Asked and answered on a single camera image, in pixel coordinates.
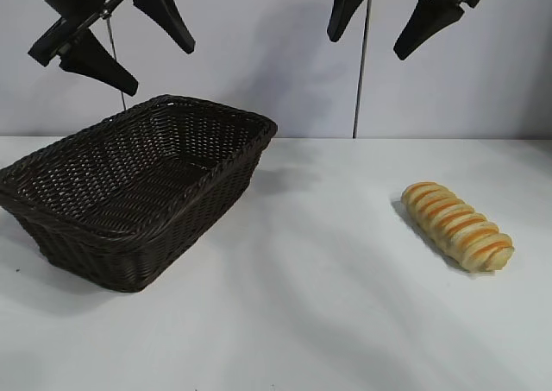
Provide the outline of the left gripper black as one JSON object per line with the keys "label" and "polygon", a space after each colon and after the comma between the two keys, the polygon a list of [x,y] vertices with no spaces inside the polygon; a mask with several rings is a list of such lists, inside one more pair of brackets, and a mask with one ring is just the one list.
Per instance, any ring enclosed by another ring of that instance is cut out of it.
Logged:
{"label": "left gripper black", "polygon": [[[59,15],[29,49],[28,54],[43,66],[60,52],[60,68],[110,85],[127,95],[135,95],[138,81],[104,48],[89,28],[105,9],[108,0],[43,0]],[[133,0],[133,5],[160,26],[187,54],[196,42],[186,27],[174,0]]]}

